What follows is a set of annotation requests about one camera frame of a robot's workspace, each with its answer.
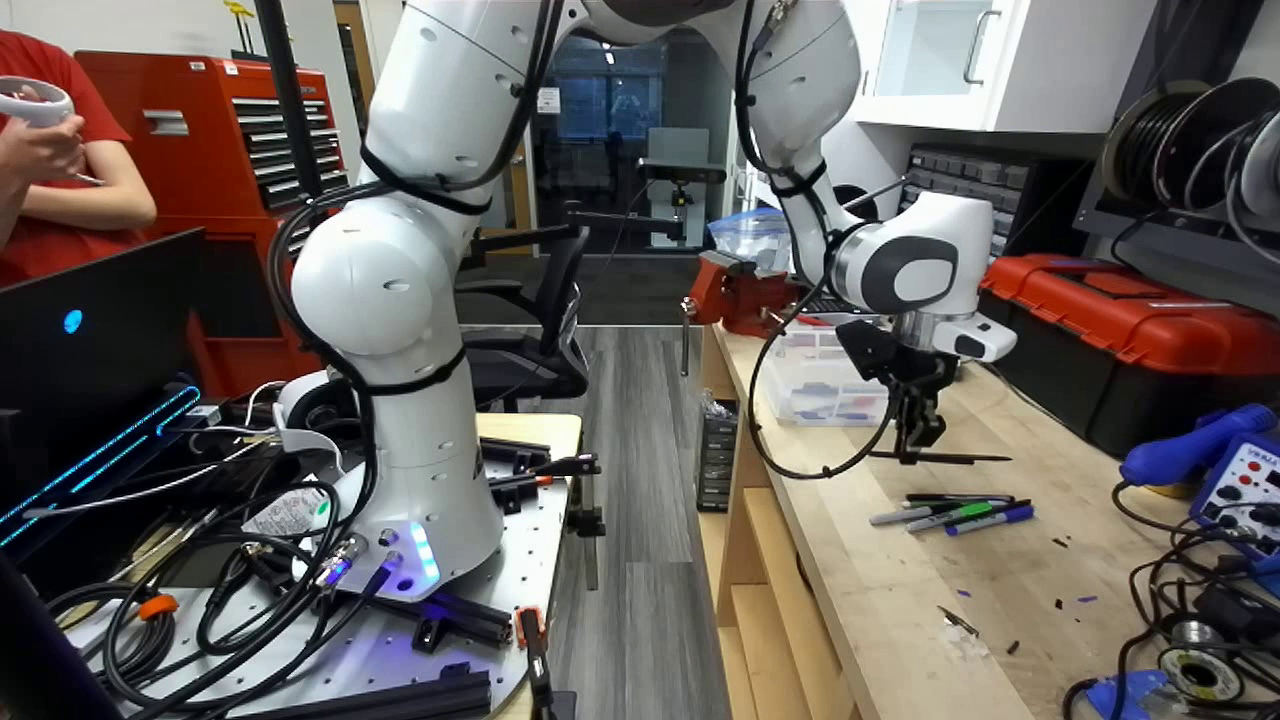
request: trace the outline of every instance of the wooden workbench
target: wooden workbench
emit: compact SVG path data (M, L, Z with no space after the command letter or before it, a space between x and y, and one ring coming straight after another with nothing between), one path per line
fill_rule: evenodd
M761 340L703 327L707 397L741 402L756 354ZM789 468L840 463L867 437L779 430L762 394L756 408L762 447ZM1161 536L1109 500L1116 460L985 367L964 367L941 414L947 437L935 447L1012 460L862 460L802 483L768 472L741 426L730 504L698 517L737 720L1058 717L1071 682L1116 668L1138 627L1125 578L1161 555ZM976 536L873 530L867 517L905 507L905 494L1012 494L1035 500L1035 521ZM1135 507L1183 514L1162 495Z

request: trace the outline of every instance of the red toolbox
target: red toolbox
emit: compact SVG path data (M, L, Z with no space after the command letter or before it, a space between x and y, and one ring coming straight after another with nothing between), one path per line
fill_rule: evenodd
M1077 258L998 258L985 297L1020 337L997 371L1113 458L1280 397L1273 318Z

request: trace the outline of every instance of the handle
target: handle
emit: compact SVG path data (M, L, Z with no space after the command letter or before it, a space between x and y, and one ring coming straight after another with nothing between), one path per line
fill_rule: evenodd
M973 36L969 36L969 57L964 57L964 85L985 85L979 75L973 75L973 65L976 65L976 48L985 45L989 36L989 21L998 16L997 7L985 7L976 12L973 21Z

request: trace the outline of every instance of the white box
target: white box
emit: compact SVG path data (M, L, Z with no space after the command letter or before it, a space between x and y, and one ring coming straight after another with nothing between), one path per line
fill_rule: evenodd
M761 367L761 384L779 426L880 426L888 389L862 381L837 340L853 318L802 314L789 325Z

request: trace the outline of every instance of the person's arm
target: person's arm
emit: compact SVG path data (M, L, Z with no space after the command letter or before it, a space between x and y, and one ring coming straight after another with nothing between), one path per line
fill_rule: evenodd
M124 145L86 142L85 165L86 165L86 177L96 177L99 184L86 184L86 189L33 184L22 198L22 218L93 229L93 231L149 229L157 219L157 201Z
M0 249L22 214L28 189L80 165L80 126L80 115L68 115L57 127L28 127L22 121L0 127Z
M22 218L28 182L0 177L0 249L8 245L13 224Z

